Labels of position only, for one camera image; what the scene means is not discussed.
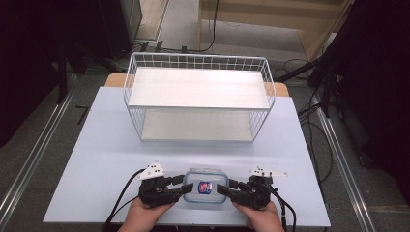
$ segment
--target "metal rail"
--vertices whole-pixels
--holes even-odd
[[[362,227],[362,231],[375,232],[376,228],[367,209],[366,202],[362,197],[362,194],[356,184],[353,174],[349,168],[349,165],[347,164],[345,155],[341,150],[340,144],[338,143],[331,119],[326,118],[325,114],[321,109],[319,109],[317,113],[322,124],[322,127],[328,138],[328,141],[332,147],[332,152],[335,155],[340,176],[346,187],[347,193],[349,194],[350,201],[352,202],[353,209],[356,213],[360,226]]]
[[[62,102],[55,106],[50,118],[48,119],[42,133],[37,139],[36,144],[30,152],[26,162],[19,171],[15,181],[12,186],[7,191],[4,196],[1,205],[0,205],[0,232],[5,231],[6,225],[9,222],[10,217],[15,210],[15,207],[18,204],[22,194],[24,193],[28,183],[30,182],[31,177],[33,176],[34,171],[36,170],[37,165],[42,159],[43,153],[50,141],[52,135],[54,134],[55,129],[60,123],[61,118],[64,115],[64,112],[67,109],[67,106],[70,103],[70,100],[73,96],[73,90],[76,82],[78,81],[75,74],[72,74],[70,78],[70,85],[73,87],[67,94],[67,96],[62,100]]]

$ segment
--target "white gripper part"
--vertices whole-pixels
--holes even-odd
[[[260,166],[257,166],[256,169],[253,169],[249,172],[249,175],[251,176],[260,176],[260,177],[286,177],[287,173],[286,172],[279,172],[279,171],[273,171],[273,170],[266,170]]]
[[[136,179],[138,180],[148,180],[160,176],[164,176],[165,171],[163,170],[162,166],[159,162],[153,162],[149,165],[143,172],[136,175]]]

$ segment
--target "white shelf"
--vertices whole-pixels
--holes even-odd
[[[253,141],[247,111],[148,109],[142,140]]]
[[[129,107],[266,110],[261,72],[138,67]]]

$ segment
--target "robotic hand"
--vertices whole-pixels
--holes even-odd
[[[181,184],[184,175],[176,177],[164,177],[165,172],[158,162],[149,165],[142,173],[136,176],[141,180],[139,186],[139,198],[142,203],[149,207],[171,204],[178,202],[179,198],[192,191],[193,184],[181,186],[181,188],[167,189],[167,186]]]
[[[249,175],[246,183],[229,179],[229,187],[217,185],[217,192],[229,197],[232,202],[259,210],[271,201],[272,177],[287,176],[286,173],[265,171],[260,167],[251,171]]]

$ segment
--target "black curtain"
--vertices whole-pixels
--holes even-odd
[[[333,66],[336,88],[366,130],[362,151],[397,180],[410,203],[410,1],[356,0],[309,84]]]

